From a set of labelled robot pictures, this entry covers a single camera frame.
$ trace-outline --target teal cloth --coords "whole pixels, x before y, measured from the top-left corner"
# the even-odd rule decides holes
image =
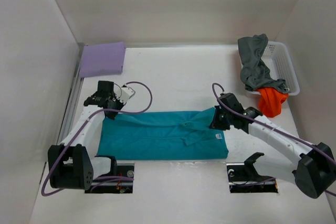
[[[97,155],[115,156],[117,160],[226,158],[223,131],[209,129],[214,113],[210,108],[106,118]]]

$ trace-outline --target white table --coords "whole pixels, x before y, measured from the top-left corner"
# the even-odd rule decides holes
[[[150,111],[210,108],[216,105],[213,82],[234,93],[244,107],[257,108],[257,98],[245,96],[239,72],[237,46],[129,48],[122,75],[84,79],[75,121],[98,80],[146,83],[154,96]],[[138,111],[148,103],[145,88],[134,89],[137,93],[125,110]],[[287,102],[272,121],[297,134]],[[226,160],[136,162],[133,194],[85,195],[64,190],[47,198],[38,195],[30,223],[335,223],[325,194],[311,199],[281,180],[277,180],[278,194],[230,194],[225,162],[242,162],[254,152],[282,155],[236,129],[225,132],[225,139]]]

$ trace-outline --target plastic basket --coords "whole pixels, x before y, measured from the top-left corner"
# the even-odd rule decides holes
[[[270,75],[273,79],[285,79],[290,89],[289,95],[300,93],[298,79],[294,71],[289,52],[285,44],[269,41],[262,55],[262,60],[270,69]],[[260,95],[258,91],[246,91],[249,95]]]

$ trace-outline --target folded purple shirt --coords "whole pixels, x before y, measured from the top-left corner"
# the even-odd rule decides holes
[[[79,77],[121,74],[125,59],[124,42],[85,46]]]

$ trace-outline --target orange cloth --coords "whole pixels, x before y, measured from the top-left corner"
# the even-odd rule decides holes
[[[288,94],[282,94],[274,88],[262,88],[257,91],[261,94],[259,110],[269,118],[279,115],[281,105],[286,101]]]

